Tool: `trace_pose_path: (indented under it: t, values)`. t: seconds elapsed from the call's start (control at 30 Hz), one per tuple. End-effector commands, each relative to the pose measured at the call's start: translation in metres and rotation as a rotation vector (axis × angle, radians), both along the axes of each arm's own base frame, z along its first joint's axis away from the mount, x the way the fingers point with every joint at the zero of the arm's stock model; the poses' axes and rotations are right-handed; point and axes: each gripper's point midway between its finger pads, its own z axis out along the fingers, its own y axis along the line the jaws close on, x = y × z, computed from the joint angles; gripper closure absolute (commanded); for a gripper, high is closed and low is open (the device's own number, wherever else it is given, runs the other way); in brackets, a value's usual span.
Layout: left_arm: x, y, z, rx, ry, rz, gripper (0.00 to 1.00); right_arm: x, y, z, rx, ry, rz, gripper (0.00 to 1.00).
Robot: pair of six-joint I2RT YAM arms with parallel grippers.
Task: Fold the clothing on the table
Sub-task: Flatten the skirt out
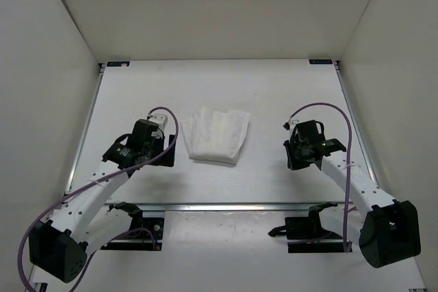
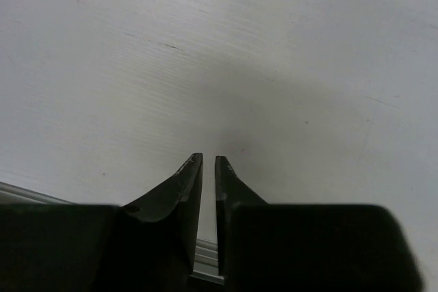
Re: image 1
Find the white skirt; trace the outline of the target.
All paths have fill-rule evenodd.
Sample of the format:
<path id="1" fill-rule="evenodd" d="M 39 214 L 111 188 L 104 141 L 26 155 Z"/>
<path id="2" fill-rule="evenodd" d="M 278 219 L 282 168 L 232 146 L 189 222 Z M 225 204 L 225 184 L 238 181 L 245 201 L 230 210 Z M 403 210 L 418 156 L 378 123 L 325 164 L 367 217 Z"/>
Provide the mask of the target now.
<path id="1" fill-rule="evenodd" d="M 181 121 L 185 148 L 194 161 L 235 165 L 246 139 L 250 114 L 231 109 L 226 112 L 201 107 Z"/>

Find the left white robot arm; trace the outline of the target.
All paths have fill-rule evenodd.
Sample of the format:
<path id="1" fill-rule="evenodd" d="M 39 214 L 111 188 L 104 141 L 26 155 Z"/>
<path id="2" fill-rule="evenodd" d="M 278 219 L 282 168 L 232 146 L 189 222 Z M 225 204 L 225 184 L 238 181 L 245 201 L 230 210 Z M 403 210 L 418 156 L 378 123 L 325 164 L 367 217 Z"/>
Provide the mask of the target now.
<path id="1" fill-rule="evenodd" d="M 98 212 L 133 174 L 145 165 L 172 167 L 175 163 L 175 134 L 165 135 L 166 114 L 139 119 L 133 130 L 116 138 L 105 151 L 90 183 L 63 201 L 62 206 L 32 225 L 28 234 L 32 264 L 58 278 L 72 282 L 87 260 L 114 237 L 139 234 L 142 211 L 128 202 Z"/>

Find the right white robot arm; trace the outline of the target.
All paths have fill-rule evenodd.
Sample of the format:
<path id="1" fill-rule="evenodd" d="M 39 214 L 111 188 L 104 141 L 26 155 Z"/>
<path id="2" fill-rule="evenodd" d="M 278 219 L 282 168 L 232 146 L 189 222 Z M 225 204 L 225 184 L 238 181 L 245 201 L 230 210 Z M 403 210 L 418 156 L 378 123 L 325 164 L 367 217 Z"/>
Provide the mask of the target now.
<path id="1" fill-rule="evenodd" d="M 418 214 L 411 202 L 396 200 L 349 162 L 346 147 L 337 139 L 326 139 L 321 122 L 290 120 L 283 126 L 289 132 L 283 144 L 288 168 L 302 170 L 315 165 L 353 203 L 353 211 L 334 202 L 310 207 L 307 231 L 312 237 L 327 233 L 345 237 L 374 268 L 420 254 Z"/>

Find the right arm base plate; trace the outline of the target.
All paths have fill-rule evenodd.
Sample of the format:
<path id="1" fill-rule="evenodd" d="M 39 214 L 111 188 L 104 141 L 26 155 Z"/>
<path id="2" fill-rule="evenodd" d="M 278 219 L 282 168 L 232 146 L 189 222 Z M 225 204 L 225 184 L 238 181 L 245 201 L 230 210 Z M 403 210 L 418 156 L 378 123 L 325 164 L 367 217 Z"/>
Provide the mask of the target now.
<path id="1" fill-rule="evenodd" d="M 309 217 L 286 217 L 284 225 L 271 229 L 268 236 L 285 237 L 289 254 L 344 253 L 342 237 L 317 228 Z"/>

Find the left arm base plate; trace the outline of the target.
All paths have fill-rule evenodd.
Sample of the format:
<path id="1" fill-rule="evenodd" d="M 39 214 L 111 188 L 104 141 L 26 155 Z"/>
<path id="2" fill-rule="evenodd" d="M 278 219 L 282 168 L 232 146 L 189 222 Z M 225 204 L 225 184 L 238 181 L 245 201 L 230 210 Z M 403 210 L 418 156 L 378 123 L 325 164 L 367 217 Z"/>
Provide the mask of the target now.
<path id="1" fill-rule="evenodd" d="M 101 250 L 159 252 L 162 250 L 164 225 L 164 212 L 143 212 L 139 222 L 131 222 L 128 233 L 110 241 Z"/>

